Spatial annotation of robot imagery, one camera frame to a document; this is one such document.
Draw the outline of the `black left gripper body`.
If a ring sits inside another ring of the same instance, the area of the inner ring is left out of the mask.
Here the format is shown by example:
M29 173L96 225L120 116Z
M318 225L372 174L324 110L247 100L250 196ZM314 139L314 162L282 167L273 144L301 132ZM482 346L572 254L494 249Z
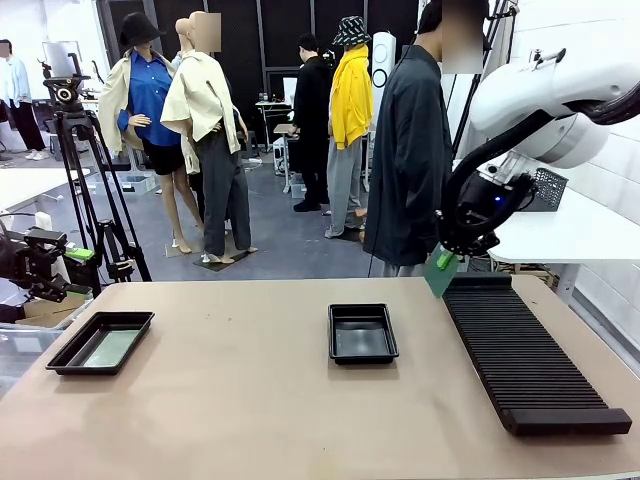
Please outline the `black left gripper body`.
M60 303L66 298L68 282L52 267L63 253L63 248L51 245L20 243L12 252L9 280L26 289L31 298Z

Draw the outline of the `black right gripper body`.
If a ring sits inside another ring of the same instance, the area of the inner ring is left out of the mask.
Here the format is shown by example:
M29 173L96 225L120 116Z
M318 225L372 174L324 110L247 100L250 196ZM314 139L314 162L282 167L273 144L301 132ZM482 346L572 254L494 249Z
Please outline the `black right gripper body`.
M534 178L522 174L498 185L476 170L454 172L436 211L439 243L457 255L479 256L496 247L496 229L534 196Z

